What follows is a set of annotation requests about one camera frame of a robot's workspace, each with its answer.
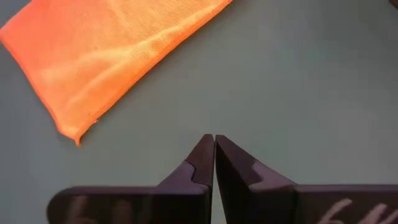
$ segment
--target tabletop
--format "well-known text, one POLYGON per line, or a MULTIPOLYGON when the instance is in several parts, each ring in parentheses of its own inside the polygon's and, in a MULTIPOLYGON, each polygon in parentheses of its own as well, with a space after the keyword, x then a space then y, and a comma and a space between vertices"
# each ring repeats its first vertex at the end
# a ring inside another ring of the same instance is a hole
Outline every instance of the tabletop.
MULTIPOLYGON (((0 26, 27 2, 0 1, 0 26)), ((74 185, 156 185, 205 133, 300 184, 398 184, 397 25, 385 0, 234 0, 82 148, 0 45, 1 223, 46 223, 51 197, 74 185)), ((212 219, 225 223, 217 184, 212 219)))

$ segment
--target orange cloth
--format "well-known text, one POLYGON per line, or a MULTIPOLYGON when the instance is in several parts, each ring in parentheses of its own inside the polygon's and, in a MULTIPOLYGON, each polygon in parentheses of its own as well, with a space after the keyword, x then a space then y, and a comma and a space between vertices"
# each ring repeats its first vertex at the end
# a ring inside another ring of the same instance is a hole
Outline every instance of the orange cloth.
POLYGON ((1 30, 50 111, 79 145, 148 70, 231 0, 33 0, 1 30))

